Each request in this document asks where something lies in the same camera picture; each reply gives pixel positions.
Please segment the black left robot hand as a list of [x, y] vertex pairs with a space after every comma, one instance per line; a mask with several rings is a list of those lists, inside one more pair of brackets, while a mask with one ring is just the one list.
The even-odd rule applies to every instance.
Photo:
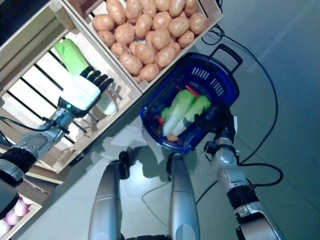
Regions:
[[103, 115], [112, 116], [118, 111], [116, 102], [107, 92], [113, 82], [113, 78], [89, 65], [67, 80], [57, 105], [75, 118], [84, 117], [94, 107]]

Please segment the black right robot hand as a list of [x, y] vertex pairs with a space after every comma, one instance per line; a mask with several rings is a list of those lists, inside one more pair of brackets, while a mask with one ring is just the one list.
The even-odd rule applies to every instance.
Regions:
[[224, 101], [210, 106], [201, 114], [196, 114], [194, 123], [203, 131], [214, 133], [217, 138], [227, 138], [232, 143], [234, 142], [237, 132], [236, 121], [230, 107]]

